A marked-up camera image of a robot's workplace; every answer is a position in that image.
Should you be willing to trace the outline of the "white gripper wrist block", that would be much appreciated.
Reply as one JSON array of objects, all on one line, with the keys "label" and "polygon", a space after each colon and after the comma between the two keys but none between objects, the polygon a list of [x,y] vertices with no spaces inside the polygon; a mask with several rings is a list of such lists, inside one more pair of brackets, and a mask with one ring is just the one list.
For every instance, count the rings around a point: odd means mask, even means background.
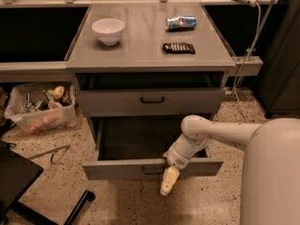
[{"label": "white gripper wrist block", "polygon": [[167,196],[179,177],[179,170],[183,170],[189,164],[193,156],[203,150],[209,143],[210,139],[204,138],[193,140],[181,134],[177,140],[164,153],[167,163],[172,166],[165,170],[161,183],[160,194]]}]

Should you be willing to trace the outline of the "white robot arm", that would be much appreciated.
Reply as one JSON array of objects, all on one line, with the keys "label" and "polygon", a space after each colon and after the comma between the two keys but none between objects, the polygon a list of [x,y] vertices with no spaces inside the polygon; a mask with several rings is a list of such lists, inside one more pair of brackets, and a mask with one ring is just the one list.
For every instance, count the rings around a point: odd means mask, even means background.
[{"label": "white robot arm", "polygon": [[240,225],[300,225],[300,120],[263,124],[222,123],[189,115],[181,135],[164,154],[169,167],[160,193],[167,195],[191,158],[209,142],[245,151]]}]

